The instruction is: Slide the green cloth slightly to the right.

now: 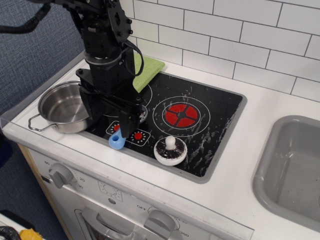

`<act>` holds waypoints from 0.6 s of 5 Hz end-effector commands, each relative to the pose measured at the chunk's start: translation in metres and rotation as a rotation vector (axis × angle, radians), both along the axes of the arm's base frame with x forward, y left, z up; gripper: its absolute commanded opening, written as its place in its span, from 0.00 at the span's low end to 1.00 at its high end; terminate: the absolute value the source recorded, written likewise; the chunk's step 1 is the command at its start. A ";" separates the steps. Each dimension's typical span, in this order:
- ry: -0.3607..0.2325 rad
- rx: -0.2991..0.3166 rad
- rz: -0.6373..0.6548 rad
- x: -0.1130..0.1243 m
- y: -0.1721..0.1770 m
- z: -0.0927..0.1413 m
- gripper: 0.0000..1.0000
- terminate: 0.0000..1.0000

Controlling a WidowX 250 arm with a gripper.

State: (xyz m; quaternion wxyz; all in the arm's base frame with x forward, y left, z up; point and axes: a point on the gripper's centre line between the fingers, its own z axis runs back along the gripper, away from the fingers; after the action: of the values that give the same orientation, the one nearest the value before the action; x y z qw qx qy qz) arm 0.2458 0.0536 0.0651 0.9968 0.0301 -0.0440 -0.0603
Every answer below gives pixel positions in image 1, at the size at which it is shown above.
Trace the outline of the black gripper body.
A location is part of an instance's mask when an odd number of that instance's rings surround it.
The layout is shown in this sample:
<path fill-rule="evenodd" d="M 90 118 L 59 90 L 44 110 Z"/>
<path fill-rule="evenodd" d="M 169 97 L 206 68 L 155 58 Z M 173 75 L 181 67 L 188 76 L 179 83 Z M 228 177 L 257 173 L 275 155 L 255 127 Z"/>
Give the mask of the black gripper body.
<path fill-rule="evenodd" d="M 111 51 L 103 48 L 89 48 L 84 52 L 89 69 L 77 70 L 80 86 L 96 93 L 104 104 L 104 114 L 124 108 L 135 108 L 142 113 L 142 97 L 133 87 L 135 73 L 134 49 L 116 47 Z"/>

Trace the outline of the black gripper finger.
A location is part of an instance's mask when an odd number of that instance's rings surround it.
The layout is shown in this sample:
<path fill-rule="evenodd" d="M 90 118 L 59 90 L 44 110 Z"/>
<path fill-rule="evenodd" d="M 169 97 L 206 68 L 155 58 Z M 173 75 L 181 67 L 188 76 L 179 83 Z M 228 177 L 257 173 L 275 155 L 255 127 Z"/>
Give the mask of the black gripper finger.
<path fill-rule="evenodd" d="M 140 125 L 140 110 L 125 107 L 119 112 L 121 136 L 128 138 Z"/>
<path fill-rule="evenodd" d="M 96 122 L 104 114 L 105 106 L 97 93 L 89 92 L 83 86 L 79 87 L 80 96 L 89 118 Z"/>

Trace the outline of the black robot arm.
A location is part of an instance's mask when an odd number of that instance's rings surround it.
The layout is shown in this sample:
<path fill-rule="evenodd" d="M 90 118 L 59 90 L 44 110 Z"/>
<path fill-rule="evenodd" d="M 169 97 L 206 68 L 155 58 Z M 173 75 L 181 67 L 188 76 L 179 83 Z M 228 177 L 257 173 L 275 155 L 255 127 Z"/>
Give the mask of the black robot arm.
<path fill-rule="evenodd" d="M 79 91 L 89 117 L 117 113 L 121 135 L 128 138 L 139 127 L 142 97 L 133 86 L 136 71 L 134 52 L 128 40 L 132 20 L 118 0 L 55 0 L 67 9 L 85 47 L 89 69 L 77 70 Z"/>

